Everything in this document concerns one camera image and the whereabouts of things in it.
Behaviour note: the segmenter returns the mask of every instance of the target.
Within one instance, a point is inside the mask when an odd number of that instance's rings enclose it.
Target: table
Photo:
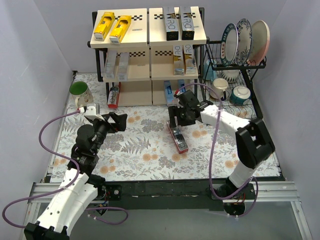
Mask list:
[[[97,74],[77,74],[75,81],[88,84],[95,103],[100,104],[100,113],[112,109],[107,106],[105,83],[97,81]],[[72,98],[67,103],[67,112],[75,111]],[[209,156],[214,128],[200,122],[182,128],[189,146],[187,153],[178,154],[171,134],[166,126],[169,119],[168,107],[128,106],[119,107],[117,114],[128,114],[125,132],[108,134],[98,153],[99,162],[93,174],[107,181],[142,181],[171,179],[208,178]],[[75,144],[77,129],[89,123],[81,114],[67,117],[58,137],[57,151],[70,156]],[[228,177],[239,159],[236,141],[226,133],[218,132],[214,151],[212,176]],[[50,182],[62,181],[68,161],[56,157],[53,161]],[[258,177],[276,177],[280,175],[275,154],[264,161],[255,172]]]

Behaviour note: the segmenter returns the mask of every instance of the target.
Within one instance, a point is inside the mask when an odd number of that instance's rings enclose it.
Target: black and white checkered strip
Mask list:
[[[134,57],[145,57],[146,52],[145,51],[134,51],[129,53],[130,58]]]
[[[175,15],[175,17],[176,17],[176,19],[179,19],[179,18],[180,18],[180,14],[177,13],[177,14]],[[193,17],[193,18],[196,18],[196,17],[197,17],[195,12],[192,13],[192,17]],[[154,19],[164,19],[164,15],[163,15],[163,14],[155,14],[155,15],[154,15]]]
[[[172,51],[155,51],[156,56],[171,56]]]
[[[133,21],[142,20],[142,15],[139,15],[139,16],[138,16],[138,15],[134,15],[134,16],[131,17],[131,19],[132,19]]]

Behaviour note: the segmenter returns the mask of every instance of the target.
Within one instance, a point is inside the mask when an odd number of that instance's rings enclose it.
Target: wooden shelf panel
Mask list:
[[[172,46],[151,47],[151,80],[198,79],[198,71],[183,76],[174,75]]]
[[[151,81],[121,82],[118,106],[152,105]]]
[[[105,49],[105,48],[134,48],[134,47],[146,47],[148,29],[147,29],[147,9],[146,8],[135,8],[135,9],[109,9],[109,10],[98,10],[94,28],[96,29],[102,15],[105,12],[113,12],[116,20],[106,36],[104,41],[97,41],[92,31],[90,46],[92,49]],[[117,23],[117,17],[121,15],[131,15],[131,25],[127,30],[122,42],[120,44],[111,43],[109,35],[114,29]]]
[[[179,13],[179,8],[174,8],[175,14]],[[165,32],[164,19],[161,19],[163,14],[162,7],[159,8],[149,8],[149,41],[150,46],[173,46],[173,45],[198,45],[205,44],[207,42],[207,37],[205,33],[204,26],[202,24],[201,15],[198,6],[192,6],[191,11],[193,14],[193,25],[194,25],[194,38],[193,40],[181,40],[181,29],[179,28],[179,40],[167,41],[167,36]]]
[[[149,81],[150,80],[150,66],[149,66],[149,47],[129,47],[129,48],[110,48],[120,53],[130,53],[128,82],[134,81]],[[105,78],[103,70],[103,81],[106,83],[118,82],[117,73],[119,68],[119,59],[116,58],[115,78]]]
[[[170,80],[172,92],[175,92],[178,89],[178,81]],[[184,80],[184,84],[187,85],[190,83],[190,80]],[[153,96],[153,105],[167,105],[165,97],[165,87],[164,80],[153,80],[152,81],[152,96]]]

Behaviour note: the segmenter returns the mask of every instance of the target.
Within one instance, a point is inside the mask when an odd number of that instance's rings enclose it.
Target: dish rack tray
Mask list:
[[[253,78],[255,77],[257,71],[259,69],[264,69],[267,65],[267,57],[265,57],[259,64],[253,63],[252,65],[245,64],[242,66],[231,64],[226,67],[222,64],[221,61],[221,41],[210,41],[207,40],[207,44],[203,47],[204,55],[203,55],[203,63],[205,64],[209,61],[209,66],[207,71],[201,69],[201,78],[206,85],[210,85],[211,81],[206,80],[209,69],[216,71],[218,78],[221,78],[221,73],[223,70],[238,70],[239,77],[236,82],[229,83],[227,92],[227,99],[222,101],[223,108],[238,117],[246,118],[246,119],[254,119],[254,118],[263,118],[263,114],[256,98],[256,94],[253,87]],[[251,91],[251,100],[248,104],[245,105],[236,105],[230,102],[230,96],[233,88],[236,86],[246,86]],[[202,98],[212,101],[214,104],[219,105],[219,101],[210,97],[209,92],[201,88]]]

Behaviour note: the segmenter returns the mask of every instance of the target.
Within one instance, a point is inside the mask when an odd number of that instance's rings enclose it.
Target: gray floor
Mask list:
[[[71,240],[300,240],[290,202],[257,203],[241,219],[198,210],[131,210],[128,220],[112,226],[83,214]],[[119,221],[122,212],[107,212],[105,219]]]

